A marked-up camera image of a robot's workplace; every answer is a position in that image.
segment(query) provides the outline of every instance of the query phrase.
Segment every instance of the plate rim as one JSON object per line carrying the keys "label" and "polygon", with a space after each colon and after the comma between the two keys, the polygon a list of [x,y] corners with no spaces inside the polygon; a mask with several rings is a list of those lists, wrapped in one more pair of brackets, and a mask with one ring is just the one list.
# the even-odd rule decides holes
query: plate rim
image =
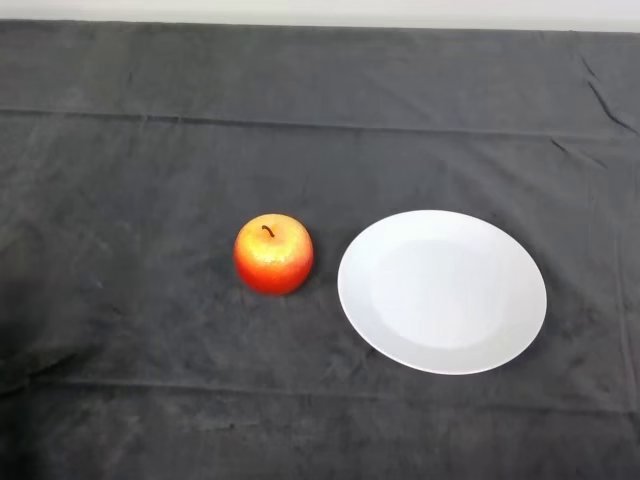
{"label": "plate rim", "polygon": [[[447,369],[438,369],[438,368],[426,368],[420,365],[416,365],[413,364],[412,362],[408,362],[406,360],[403,360],[399,357],[397,357],[394,354],[390,354],[388,352],[383,351],[382,349],[380,349],[377,345],[376,342],[371,341],[370,338],[367,337],[367,335],[363,334],[362,331],[358,328],[358,326],[356,325],[356,323],[352,320],[352,315],[349,314],[349,311],[347,309],[347,306],[345,305],[345,301],[343,299],[343,294],[342,294],[342,290],[343,290],[343,266],[344,266],[344,259],[347,255],[347,253],[349,252],[349,250],[353,247],[354,243],[356,242],[356,240],[358,240],[358,238],[360,238],[362,235],[364,235],[365,232],[367,232],[369,229],[371,229],[372,227],[374,227],[375,225],[381,223],[381,222],[385,222],[391,218],[394,217],[398,217],[398,216],[402,216],[402,215],[407,215],[407,214],[412,214],[412,213],[444,213],[447,215],[453,215],[453,216],[459,216],[459,217],[466,217],[467,219],[471,219],[473,221],[477,221],[477,222],[482,222],[484,224],[486,224],[487,226],[489,226],[492,229],[498,230],[499,232],[501,232],[502,234],[506,235],[512,242],[514,242],[516,245],[518,245],[522,251],[531,259],[535,270],[537,272],[537,274],[540,276],[540,279],[542,281],[542,292],[544,294],[544,313],[542,315],[542,321],[540,322],[540,325],[538,327],[538,329],[536,330],[535,335],[532,336],[531,340],[526,343],[521,349],[519,349],[517,351],[517,353],[515,353],[514,355],[510,356],[510,358],[501,361],[501,362],[493,362],[491,364],[488,364],[486,366],[482,366],[476,369],[465,369],[465,370],[457,370],[457,371],[452,371],[452,370],[447,370]],[[505,232],[504,230],[502,230],[501,228],[493,225],[492,223],[487,222],[486,220],[483,220],[481,218],[478,217],[474,217],[472,215],[468,215],[466,213],[459,213],[459,212],[454,212],[451,210],[407,210],[404,212],[398,212],[398,213],[394,213],[392,215],[388,215],[384,218],[381,218],[379,220],[376,220],[375,222],[373,222],[372,224],[370,224],[369,226],[367,226],[366,228],[364,228],[360,233],[358,233],[358,235],[356,235],[353,240],[351,240],[351,242],[349,243],[349,245],[347,246],[347,248],[345,249],[344,253],[342,254],[342,257],[340,259],[340,265],[338,266],[338,277],[337,277],[337,290],[338,290],[338,298],[340,300],[340,305],[342,307],[342,311],[344,312],[345,316],[347,317],[347,320],[349,320],[349,323],[351,324],[351,326],[353,327],[353,329],[358,333],[358,335],[360,335],[360,337],[369,344],[369,346],[371,346],[372,348],[374,348],[377,352],[383,354],[384,356],[386,356],[387,358],[390,358],[391,360],[404,365],[406,367],[409,368],[413,368],[415,370],[421,371],[421,372],[427,372],[427,373],[433,373],[433,374],[437,374],[437,375],[454,375],[454,376],[458,376],[458,375],[473,375],[476,373],[482,373],[482,372],[487,372],[489,370],[494,370],[498,367],[501,367],[503,365],[506,365],[507,363],[515,360],[517,357],[519,357],[525,350],[527,350],[532,344],[533,342],[538,338],[538,336],[540,335],[540,332],[542,330],[542,327],[545,323],[546,317],[547,317],[547,310],[548,310],[548,295],[547,295],[547,285],[544,281],[544,276],[542,275],[542,272],[540,271],[540,267],[538,266],[538,264],[536,263],[536,261],[534,260],[534,258],[531,256],[531,254],[527,251],[526,248],[524,248],[522,246],[522,244],[520,242],[518,242],[515,238],[513,238],[511,235],[509,235],[507,232]]]}

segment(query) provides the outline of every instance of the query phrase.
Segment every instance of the red apple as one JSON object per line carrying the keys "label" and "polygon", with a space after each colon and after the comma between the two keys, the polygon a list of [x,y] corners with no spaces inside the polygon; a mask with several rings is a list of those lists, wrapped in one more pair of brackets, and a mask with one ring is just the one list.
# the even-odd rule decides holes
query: red apple
{"label": "red apple", "polygon": [[233,258],[240,278],[254,290],[291,293],[313,265],[309,232],[286,215],[267,214],[247,223],[236,238]]}

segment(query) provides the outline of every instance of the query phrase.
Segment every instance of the dark gray tablecloth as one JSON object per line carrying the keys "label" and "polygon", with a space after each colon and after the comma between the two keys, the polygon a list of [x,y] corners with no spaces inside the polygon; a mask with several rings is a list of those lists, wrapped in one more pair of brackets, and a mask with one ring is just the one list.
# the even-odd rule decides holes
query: dark gray tablecloth
{"label": "dark gray tablecloth", "polygon": [[[79,352],[0,399],[0,477],[638,478],[639,131],[634,35],[0,23],[0,321]],[[344,249],[411,209],[530,251],[519,358],[351,328]],[[271,211],[317,252],[282,298],[231,261]]]}

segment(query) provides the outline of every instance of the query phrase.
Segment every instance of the white plate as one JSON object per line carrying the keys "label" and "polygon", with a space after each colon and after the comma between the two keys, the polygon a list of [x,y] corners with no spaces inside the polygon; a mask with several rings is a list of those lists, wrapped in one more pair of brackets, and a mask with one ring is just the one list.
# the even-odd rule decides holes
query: white plate
{"label": "white plate", "polygon": [[375,349],[409,367],[459,375],[512,360],[547,309],[540,270],[493,225],[438,210],[393,215],[349,245],[342,308]]}

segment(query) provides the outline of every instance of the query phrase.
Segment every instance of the tablecloth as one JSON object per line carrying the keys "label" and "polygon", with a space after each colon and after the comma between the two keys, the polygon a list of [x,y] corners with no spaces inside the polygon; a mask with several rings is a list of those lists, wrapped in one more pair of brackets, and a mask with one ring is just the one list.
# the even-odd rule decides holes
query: tablecloth
{"label": "tablecloth", "polygon": [[[0,398],[0,477],[638,478],[639,132],[637,35],[1,22],[0,322],[74,356]],[[414,209],[539,265],[514,361],[350,326],[345,248]],[[290,296],[233,269],[264,212],[313,238]]]}

